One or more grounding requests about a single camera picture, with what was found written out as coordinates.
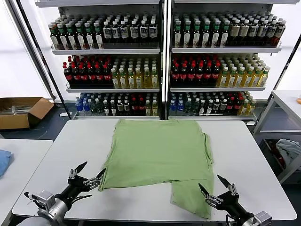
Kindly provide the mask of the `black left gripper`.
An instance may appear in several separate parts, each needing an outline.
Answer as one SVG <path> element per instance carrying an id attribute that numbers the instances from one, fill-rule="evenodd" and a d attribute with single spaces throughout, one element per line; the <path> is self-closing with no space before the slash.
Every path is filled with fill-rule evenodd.
<path id="1" fill-rule="evenodd" d="M 72 205 L 81 192 L 88 192 L 101 184 L 106 168 L 103 168 L 96 177 L 87 179 L 78 176 L 86 164 L 87 161 L 78 165 L 75 169 L 71 169 L 68 176 L 68 186 L 60 194 L 55 195 L 56 198 L 63 201 L 66 205 Z"/>

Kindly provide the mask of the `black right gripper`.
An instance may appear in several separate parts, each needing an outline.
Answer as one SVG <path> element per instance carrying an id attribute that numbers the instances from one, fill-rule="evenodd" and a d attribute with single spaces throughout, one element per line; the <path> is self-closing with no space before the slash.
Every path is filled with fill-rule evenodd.
<path id="1" fill-rule="evenodd" d="M 239 203 L 239 195 L 234 183 L 230 183 L 226 178 L 217 175 L 221 183 L 229 190 L 218 197 L 210 195 L 209 192 L 200 184 L 198 186 L 205 198 L 205 202 L 217 210 L 224 210 L 237 222 L 244 223 L 254 217 L 253 213 L 247 212 Z"/>

